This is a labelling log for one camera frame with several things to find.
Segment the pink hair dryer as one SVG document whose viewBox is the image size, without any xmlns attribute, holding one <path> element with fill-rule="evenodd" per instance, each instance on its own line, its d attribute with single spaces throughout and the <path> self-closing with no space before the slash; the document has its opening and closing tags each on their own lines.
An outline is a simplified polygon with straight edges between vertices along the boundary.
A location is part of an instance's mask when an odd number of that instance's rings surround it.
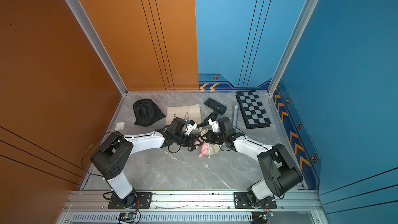
<svg viewBox="0 0 398 224">
<path fill-rule="evenodd" d="M 199 148 L 201 150 L 201 152 L 199 153 L 199 157 L 200 158 L 205 157 L 207 155 L 207 153 L 208 153 L 208 144 L 207 143 L 201 143 L 199 141 L 195 141 L 194 144 L 195 144 L 195 148 L 196 149 Z"/>
</svg>

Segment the black drawstring pouch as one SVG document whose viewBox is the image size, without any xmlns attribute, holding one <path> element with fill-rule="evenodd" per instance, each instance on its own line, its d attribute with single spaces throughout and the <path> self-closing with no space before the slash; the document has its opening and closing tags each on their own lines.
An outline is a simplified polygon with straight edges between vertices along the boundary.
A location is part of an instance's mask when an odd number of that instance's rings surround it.
<svg viewBox="0 0 398 224">
<path fill-rule="evenodd" d="M 152 99 L 141 99 L 133 104 L 135 125 L 148 127 L 165 118 L 165 115 Z"/>
</svg>

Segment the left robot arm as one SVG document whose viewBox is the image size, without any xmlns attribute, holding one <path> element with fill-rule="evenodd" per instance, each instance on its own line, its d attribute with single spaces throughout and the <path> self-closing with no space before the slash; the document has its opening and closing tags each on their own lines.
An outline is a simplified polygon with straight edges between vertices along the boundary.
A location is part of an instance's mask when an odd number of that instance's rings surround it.
<svg viewBox="0 0 398 224">
<path fill-rule="evenodd" d="M 108 200 L 126 209 L 137 208 L 136 190 L 124 172 L 129 157 L 149 149 L 169 148 L 173 144 L 194 151 L 203 143 L 198 134 L 186 135 L 181 129 L 175 130 L 170 126 L 131 137 L 113 132 L 92 154 L 90 160 L 113 191 Z"/>
</svg>

